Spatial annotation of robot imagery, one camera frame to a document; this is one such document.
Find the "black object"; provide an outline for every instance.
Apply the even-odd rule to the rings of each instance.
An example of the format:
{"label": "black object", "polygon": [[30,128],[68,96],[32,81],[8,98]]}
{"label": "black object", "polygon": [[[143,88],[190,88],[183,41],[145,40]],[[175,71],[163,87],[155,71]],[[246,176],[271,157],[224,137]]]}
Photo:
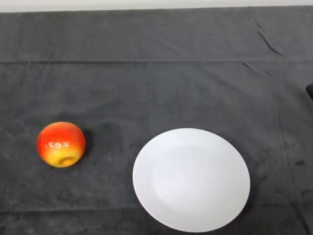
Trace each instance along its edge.
{"label": "black object", "polygon": [[307,87],[305,89],[307,90],[307,93],[309,94],[311,99],[313,99],[313,83],[307,85]]}

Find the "white wall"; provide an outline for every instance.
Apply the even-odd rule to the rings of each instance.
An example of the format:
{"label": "white wall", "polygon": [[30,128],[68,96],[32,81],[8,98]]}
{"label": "white wall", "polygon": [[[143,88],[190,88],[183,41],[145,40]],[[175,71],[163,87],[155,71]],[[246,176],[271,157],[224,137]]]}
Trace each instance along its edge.
{"label": "white wall", "polygon": [[0,12],[313,5],[313,0],[0,0]]}

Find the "dark gray cloth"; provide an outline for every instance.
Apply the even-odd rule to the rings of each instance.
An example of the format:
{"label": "dark gray cloth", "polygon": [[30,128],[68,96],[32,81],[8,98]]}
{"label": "dark gray cloth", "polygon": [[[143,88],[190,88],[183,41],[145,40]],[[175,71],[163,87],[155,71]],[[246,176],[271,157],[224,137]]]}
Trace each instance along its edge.
{"label": "dark gray cloth", "polygon": [[[133,189],[140,149],[175,128],[216,133],[251,177],[212,235],[311,235],[313,7],[0,14],[0,234],[180,235]],[[55,121],[87,153],[50,167]]]}

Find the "white plate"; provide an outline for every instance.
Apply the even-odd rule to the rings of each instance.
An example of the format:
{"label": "white plate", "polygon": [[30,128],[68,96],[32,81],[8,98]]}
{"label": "white plate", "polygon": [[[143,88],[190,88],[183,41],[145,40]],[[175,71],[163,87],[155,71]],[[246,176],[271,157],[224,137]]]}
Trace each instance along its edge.
{"label": "white plate", "polygon": [[133,170],[134,189],[159,222],[186,232],[218,229],[244,208],[247,166],[223,138],[199,129],[176,129],[149,141]]}

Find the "apple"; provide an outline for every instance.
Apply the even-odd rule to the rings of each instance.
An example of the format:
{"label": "apple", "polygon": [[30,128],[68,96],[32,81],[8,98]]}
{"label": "apple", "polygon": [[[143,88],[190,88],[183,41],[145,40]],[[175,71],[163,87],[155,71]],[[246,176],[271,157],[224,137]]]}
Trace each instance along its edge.
{"label": "apple", "polygon": [[41,158],[54,167],[67,167],[78,162],[85,151],[83,132],[69,122],[55,122],[38,135],[37,150]]}

